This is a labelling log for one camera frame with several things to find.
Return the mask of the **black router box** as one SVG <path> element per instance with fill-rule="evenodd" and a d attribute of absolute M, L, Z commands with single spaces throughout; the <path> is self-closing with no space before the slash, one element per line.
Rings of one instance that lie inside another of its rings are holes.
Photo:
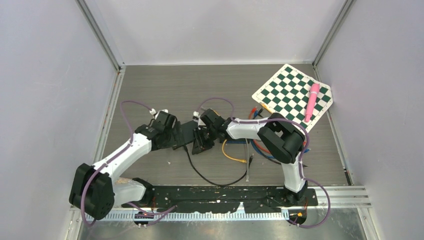
<path fill-rule="evenodd" d="M 195 140 L 194 130 L 198 127 L 198 122 L 191 120 L 185 123 L 177 121 L 174 126 L 175 144 L 172 147 L 176 150 Z"/>

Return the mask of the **black ribbed network switch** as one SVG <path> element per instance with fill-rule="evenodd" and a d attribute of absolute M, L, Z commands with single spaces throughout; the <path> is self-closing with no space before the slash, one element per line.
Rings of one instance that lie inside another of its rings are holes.
<path fill-rule="evenodd" d="M 233 138 L 226 138 L 226 139 L 220 139 L 219 143 L 223 144 L 224 142 L 226 142 L 227 144 L 246 144 L 246 143 L 250 143 L 250 140 L 246 140 L 245 138 L 238 138 L 238 139 L 233 139 Z"/>

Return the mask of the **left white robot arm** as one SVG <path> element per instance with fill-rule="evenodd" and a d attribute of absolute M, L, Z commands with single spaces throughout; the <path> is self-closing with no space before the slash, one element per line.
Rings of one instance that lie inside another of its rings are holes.
<path fill-rule="evenodd" d="M 121 175 L 141 157 L 152 151 L 176 146 L 181 139 L 177 117 L 160 110 L 149 124 L 130 130 L 129 139 L 107 157 L 75 171 L 69 203 L 95 220 L 103 219 L 113 207 L 138 203 L 148 207 L 154 199 L 154 187 L 139 177 L 118 183 Z"/>

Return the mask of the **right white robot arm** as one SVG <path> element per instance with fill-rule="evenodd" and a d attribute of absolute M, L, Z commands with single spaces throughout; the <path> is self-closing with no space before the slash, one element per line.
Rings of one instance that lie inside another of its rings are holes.
<path fill-rule="evenodd" d="M 291 205 L 299 205 L 306 197 L 308 181 L 303 175 L 301 156 L 307 131 L 298 123 L 279 113 L 261 119 L 224 119 L 214 110 L 194 112 L 197 126 L 193 129 L 193 154 L 199 154 L 221 140 L 260 140 L 282 167 L 285 198 Z"/>

